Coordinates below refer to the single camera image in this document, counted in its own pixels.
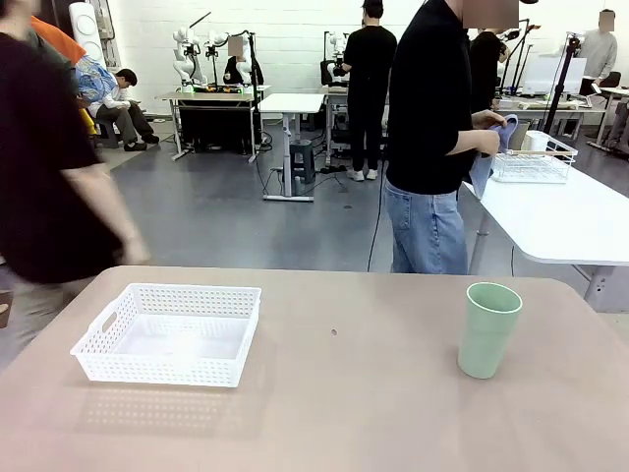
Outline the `person's right hand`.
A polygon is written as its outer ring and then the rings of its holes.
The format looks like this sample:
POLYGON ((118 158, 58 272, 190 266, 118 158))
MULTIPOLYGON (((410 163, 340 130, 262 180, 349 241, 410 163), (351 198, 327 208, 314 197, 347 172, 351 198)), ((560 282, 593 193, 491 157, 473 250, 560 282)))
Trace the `person's right hand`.
POLYGON ((500 147, 500 136, 492 129, 474 131, 475 149, 486 155, 496 155, 500 147))

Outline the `person's left hand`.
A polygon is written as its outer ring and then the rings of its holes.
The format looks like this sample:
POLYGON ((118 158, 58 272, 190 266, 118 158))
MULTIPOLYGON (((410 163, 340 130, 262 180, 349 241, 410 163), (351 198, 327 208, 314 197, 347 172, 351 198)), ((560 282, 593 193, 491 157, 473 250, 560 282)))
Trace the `person's left hand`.
POLYGON ((473 113, 472 123, 475 130, 487 130, 494 126, 505 127, 507 125, 503 116, 488 109, 473 113))

